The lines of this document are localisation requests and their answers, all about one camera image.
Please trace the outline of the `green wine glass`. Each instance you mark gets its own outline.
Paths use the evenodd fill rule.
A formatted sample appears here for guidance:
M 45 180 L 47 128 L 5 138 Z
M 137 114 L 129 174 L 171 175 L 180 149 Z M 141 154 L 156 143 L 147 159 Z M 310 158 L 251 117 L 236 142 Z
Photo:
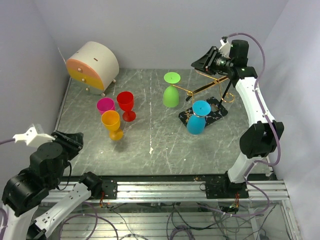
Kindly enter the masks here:
M 163 104 L 168 108 L 175 108 L 179 104 L 179 91 L 174 86 L 181 80 L 181 76 L 176 72 L 167 72 L 164 81 L 169 84 L 163 93 Z

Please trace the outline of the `orange wine glass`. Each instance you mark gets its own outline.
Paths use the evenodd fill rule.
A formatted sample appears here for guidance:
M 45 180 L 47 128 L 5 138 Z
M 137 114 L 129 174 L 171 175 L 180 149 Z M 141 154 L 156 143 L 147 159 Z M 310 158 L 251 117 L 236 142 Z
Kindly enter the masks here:
M 123 137 L 123 130 L 121 129 L 120 115 L 115 110 L 108 110 L 101 116 L 101 122 L 109 131 L 109 137 L 113 141 L 119 141 Z

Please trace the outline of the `pink wine glass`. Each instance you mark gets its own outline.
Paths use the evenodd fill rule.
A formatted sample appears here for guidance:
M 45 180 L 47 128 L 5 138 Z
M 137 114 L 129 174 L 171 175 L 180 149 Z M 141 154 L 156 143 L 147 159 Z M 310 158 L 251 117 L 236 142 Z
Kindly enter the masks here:
M 97 102 L 96 108 L 101 115 L 103 115 L 107 111 L 114 111 L 116 109 L 114 100 L 109 97 L 101 98 Z

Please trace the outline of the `red wine glass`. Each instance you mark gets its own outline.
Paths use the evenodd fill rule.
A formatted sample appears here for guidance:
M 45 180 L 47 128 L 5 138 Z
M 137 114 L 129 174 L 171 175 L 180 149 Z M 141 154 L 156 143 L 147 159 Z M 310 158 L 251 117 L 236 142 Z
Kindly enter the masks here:
M 122 118 L 126 122 L 132 122 L 136 119 L 136 113 L 133 111 L 134 95 L 130 91 L 123 91 L 116 97 L 121 110 L 124 111 Z

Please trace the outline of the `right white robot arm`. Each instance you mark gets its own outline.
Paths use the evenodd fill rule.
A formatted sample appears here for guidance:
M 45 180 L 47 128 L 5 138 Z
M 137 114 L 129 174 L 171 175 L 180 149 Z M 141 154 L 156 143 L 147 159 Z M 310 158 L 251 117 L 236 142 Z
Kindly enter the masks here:
M 254 67 L 247 65 L 249 43 L 241 39 L 228 41 L 226 37 L 220 43 L 220 47 L 212 46 L 191 66 L 207 76 L 226 76 L 247 113 L 249 128 L 240 137 L 240 154 L 227 171 L 228 181 L 220 186 L 221 194 L 231 198 L 238 192 L 237 184 L 245 182 L 255 164 L 263 163 L 263 158 L 281 150 L 284 124 L 276 121 L 268 110 L 259 88 L 259 75 Z

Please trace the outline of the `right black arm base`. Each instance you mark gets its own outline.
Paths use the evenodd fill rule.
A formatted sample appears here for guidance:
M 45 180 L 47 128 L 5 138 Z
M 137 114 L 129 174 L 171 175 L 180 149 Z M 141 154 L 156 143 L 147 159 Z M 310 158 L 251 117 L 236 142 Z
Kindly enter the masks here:
M 227 181 L 206 182 L 205 194 L 207 199 L 240 199 L 249 197 L 247 185 L 243 183 L 233 183 Z

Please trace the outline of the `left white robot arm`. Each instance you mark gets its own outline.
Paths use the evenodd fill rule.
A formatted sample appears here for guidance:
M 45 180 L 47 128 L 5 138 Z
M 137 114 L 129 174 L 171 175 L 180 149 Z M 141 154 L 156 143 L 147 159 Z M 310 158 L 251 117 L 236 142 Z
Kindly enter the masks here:
M 54 131 L 35 143 L 29 167 L 6 183 L 2 194 L 2 240 L 46 240 L 82 202 L 98 198 L 102 180 L 92 172 L 83 174 L 73 189 L 43 215 L 33 219 L 40 203 L 58 188 L 65 168 L 83 148 L 84 135 Z

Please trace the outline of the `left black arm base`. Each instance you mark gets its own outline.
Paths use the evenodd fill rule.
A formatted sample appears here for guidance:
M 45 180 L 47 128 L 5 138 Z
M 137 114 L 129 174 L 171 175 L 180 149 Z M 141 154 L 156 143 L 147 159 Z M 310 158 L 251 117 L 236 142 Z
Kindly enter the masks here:
M 117 198 L 118 184 L 111 178 L 100 177 L 89 171 L 80 177 L 79 182 L 91 191 L 90 199 L 115 200 Z

